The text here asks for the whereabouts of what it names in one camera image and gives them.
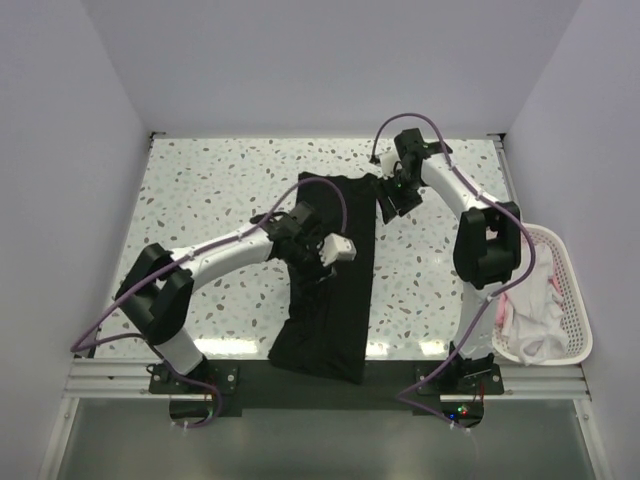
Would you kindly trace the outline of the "black t-shirt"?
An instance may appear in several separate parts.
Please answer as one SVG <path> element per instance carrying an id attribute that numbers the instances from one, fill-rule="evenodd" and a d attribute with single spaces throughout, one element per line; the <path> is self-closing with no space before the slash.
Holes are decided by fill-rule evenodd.
<path id="1" fill-rule="evenodd" d="M 269 351 L 278 368 L 360 384 L 364 379 L 368 341 L 377 200 L 374 176 L 328 176 L 331 184 L 312 182 L 298 188 L 296 200 L 308 203 L 328 232 L 341 232 L 342 205 L 347 207 L 346 230 L 356 257 L 335 264 L 335 275 L 317 284 L 305 284 L 289 271 L 289 318 Z"/>

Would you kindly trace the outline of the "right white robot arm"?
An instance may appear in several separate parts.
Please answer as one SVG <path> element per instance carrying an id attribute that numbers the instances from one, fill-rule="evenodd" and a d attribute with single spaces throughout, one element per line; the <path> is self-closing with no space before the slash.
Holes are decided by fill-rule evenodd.
<path id="1" fill-rule="evenodd" d="M 434 190 L 458 220 L 453 265 L 463 282 L 458 331 L 449 354 L 428 378 L 459 393 L 469 392 L 489 374 L 498 290 L 521 264 L 520 210 L 483 193 L 463 173 L 443 141 L 427 143 L 419 129 L 402 131 L 394 147 L 370 162 L 381 169 L 374 190 L 384 223 L 422 204 L 420 189 Z"/>

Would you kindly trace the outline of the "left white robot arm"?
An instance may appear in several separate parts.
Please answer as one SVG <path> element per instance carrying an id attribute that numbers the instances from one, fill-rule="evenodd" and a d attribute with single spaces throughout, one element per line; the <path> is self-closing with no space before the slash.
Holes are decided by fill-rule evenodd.
<path id="1" fill-rule="evenodd" d="M 193 293 L 272 259 L 284 261 L 304 282 L 314 284 L 333 275 L 336 262 L 355 255 L 350 239 L 326 230 L 313 208 L 300 202 L 290 212 L 257 216 L 209 243 L 144 248 L 117 291 L 116 304 L 173 369 L 173 382 L 185 392 L 196 392 L 205 385 L 209 368 L 184 327 Z"/>

